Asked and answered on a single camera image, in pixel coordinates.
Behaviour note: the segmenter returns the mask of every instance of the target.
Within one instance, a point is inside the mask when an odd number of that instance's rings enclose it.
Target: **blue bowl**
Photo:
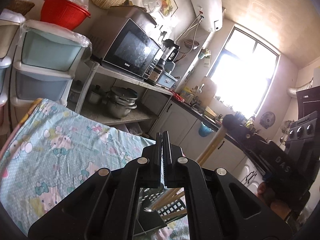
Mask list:
[[[201,137],[207,137],[209,134],[211,134],[213,132],[212,129],[210,129],[209,127],[207,127],[203,122],[201,122],[201,126],[199,128],[199,135]]]

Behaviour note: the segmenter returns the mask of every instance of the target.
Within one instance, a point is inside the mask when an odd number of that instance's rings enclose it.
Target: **microwave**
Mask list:
[[[131,19],[106,15],[91,28],[92,55],[102,66],[108,63],[147,79],[162,57],[156,42]]]

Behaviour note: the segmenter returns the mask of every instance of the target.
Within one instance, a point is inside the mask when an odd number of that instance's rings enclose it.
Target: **cabinet handle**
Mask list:
[[[169,111],[169,109],[170,109],[171,106],[172,106],[172,104],[170,104],[170,106],[168,107],[167,112]]]
[[[224,144],[224,141],[221,143],[221,145],[218,147],[218,150],[220,150],[220,148],[222,147],[222,145]]]
[[[250,177],[250,179],[252,179],[252,178],[255,177],[255,176],[257,176],[257,173],[254,174],[254,175],[252,175],[252,176]]]
[[[254,171],[251,171],[248,176],[245,177],[245,180],[247,181],[248,180],[248,177],[251,175],[251,174],[254,174]]]

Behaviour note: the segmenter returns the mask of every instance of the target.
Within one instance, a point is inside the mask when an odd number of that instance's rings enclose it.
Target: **window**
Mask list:
[[[249,118],[256,114],[271,84],[279,54],[258,38],[234,28],[209,73],[226,106]]]

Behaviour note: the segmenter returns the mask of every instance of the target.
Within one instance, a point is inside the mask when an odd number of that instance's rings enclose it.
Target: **person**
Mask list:
[[[279,199],[273,199],[270,203],[270,201],[268,201],[265,197],[265,193],[268,190],[268,186],[265,182],[262,182],[259,187],[258,190],[256,192],[256,196],[258,197],[258,199],[260,199],[263,203],[265,203],[266,205],[270,206],[271,210],[276,213],[279,217],[281,217],[283,220],[285,220],[285,218],[289,215],[291,209],[289,208],[289,206],[287,205],[287,203],[279,200]]]

